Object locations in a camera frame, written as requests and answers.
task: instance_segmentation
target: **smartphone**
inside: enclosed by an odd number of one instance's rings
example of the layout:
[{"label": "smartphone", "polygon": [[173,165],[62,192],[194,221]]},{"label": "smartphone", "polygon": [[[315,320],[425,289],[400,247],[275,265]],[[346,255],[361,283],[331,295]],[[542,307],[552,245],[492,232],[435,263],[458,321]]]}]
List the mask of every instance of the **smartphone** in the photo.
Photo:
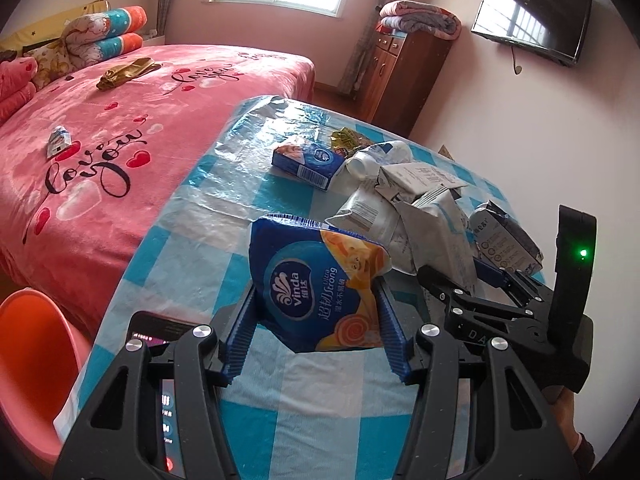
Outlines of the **smartphone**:
[{"label": "smartphone", "polygon": [[[146,345],[156,346],[177,341],[195,325],[176,319],[161,317],[150,312],[136,312],[129,322],[127,341],[133,338],[142,339]],[[177,433],[178,414],[175,411],[174,381],[162,380],[162,432],[164,437],[164,454],[166,455],[166,471],[180,478],[184,476],[184,464],[180,452],[180,439]]]}]

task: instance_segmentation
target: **plastic bottle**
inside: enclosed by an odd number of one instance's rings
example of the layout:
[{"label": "plastic bottle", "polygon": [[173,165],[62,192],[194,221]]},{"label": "plastic bottle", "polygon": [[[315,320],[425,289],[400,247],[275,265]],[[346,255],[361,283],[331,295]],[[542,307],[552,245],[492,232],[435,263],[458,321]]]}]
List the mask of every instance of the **plastic bottle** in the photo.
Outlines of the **plastic bottle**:
[{"label": "plastic bottle", "polygon": [[380,166],[389,164],[404,164],[413,162],[414,156],[409,146],[402,140],[390,140],[374,144],[356,152],[347,159],[346,167],[349,173],[358,180],[375,178],[380,172]]}]

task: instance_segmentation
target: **wall-mounted tv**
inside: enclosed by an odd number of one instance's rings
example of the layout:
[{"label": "wall-mounted tv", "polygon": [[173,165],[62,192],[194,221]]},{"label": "wall-mounted tv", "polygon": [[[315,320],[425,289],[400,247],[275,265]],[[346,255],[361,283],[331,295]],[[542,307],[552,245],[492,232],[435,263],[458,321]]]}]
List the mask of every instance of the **wall-mounted tv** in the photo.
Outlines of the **wall-mounted tv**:
[{"label": "wall-mounted tv", "polygon": [[593,0],[482,0],[471,32],[565,66],[578,63]]}]

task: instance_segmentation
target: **silver screw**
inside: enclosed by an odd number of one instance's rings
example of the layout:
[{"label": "silver screw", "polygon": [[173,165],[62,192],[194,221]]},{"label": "silver screw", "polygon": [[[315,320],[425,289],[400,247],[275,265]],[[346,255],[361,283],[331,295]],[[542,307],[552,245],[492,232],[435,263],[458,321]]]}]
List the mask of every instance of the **silver screw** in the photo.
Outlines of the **silver screw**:
[{"label": "silver screw", "polygon": [[140,339],[132,339],[131,341],[127,341],[127,344],[124,345],[129,352],[135,352],[142,348],[142,341]]},{"label": "silver screw", "polygon": [[504,338],[494,337],[493,339],[491,339],[491,346],[496,350],[506,350],[507,348],[509,348],[509,343],[507,343],[507,340]]},{"label": "silver screw", "polygon": [[193,335],[196,337],[206,337],[211,333],[211,327],[208,325],[200,325],[193,329]]},{"label": "silver screw", "polygon": [[435,325],[428,324],[423,325],[420,332],[427,337],[436,337],[440,333],[440,329]]}]

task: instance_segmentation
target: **blue checkered tablecloth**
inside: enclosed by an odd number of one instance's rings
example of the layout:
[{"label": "blue checkered tablecloth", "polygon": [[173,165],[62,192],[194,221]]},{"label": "blue checkered tablecloth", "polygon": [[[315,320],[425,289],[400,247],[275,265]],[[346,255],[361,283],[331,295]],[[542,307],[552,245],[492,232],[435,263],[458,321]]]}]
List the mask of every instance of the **blue checkered tablecloth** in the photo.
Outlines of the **blue checkered tablecloth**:
[{"label": "blue checkered tablecloth", "polygon": [[[344,126],[374,142],[399,139],[353,118],[274,96],[238,107],[127,267],[91,356],[56,419],[62,438],[124,344],[134,312],[208,322],[217,309],[239,299],[250,278],[246,228],[254,219],[286,212],[324,220],[339,209],[357,187],[348,172],[324,192],[272,168],[271,154],[274,143],[292,134],[317,139]],[[512,213],[491,182],[422,146],[410,146],[417,160],[468,182],[458,200],[467,214],[486,200]],[[396,300],[426,312],[415,280],[391,272],[387,281]],[[468,417],[466,391],[461,384],[459,421]],[[293,354],[258,327],[242,375],[222,393],[221,410],[242,480],[383,480],[398,462],[416,393],[417,387],[404,386],[392,374],[383,349]],[[460,468],[465,451],[461,430],[450,473]]]}]

